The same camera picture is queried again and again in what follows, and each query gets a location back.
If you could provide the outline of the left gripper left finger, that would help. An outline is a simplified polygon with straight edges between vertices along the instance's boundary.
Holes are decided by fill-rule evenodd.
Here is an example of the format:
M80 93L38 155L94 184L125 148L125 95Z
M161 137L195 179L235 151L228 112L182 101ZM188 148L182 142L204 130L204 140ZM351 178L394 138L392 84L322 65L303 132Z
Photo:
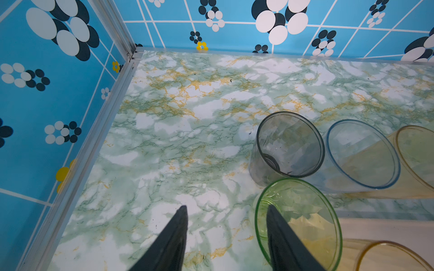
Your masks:
M182 270L187 241L188 211L181 206L132 271Z

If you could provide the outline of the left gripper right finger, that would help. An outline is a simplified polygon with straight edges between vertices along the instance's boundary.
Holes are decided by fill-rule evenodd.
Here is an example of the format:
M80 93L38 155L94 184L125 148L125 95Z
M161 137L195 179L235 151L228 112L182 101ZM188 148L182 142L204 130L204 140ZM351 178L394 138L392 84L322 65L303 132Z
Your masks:
M274 271L324 270L273 205L268 207L266 223L270 261Z

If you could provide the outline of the tall green glass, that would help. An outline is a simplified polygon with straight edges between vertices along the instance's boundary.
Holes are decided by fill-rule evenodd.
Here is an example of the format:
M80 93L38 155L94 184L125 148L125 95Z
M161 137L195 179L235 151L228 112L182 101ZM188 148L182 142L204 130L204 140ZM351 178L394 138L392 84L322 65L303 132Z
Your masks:
M287 178L273 182L255 198L249 220L262 254L271 264L266 226L269 206L276 207L325 270L337 270L342 255L341 226L323 193L306 181Z

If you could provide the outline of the tall amber glass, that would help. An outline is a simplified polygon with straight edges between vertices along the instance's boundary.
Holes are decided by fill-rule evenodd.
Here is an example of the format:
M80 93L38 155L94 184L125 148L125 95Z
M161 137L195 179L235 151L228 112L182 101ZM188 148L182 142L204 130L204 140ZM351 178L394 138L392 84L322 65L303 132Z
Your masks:
M413 250L391 241L344 239L339 271L432 271Z

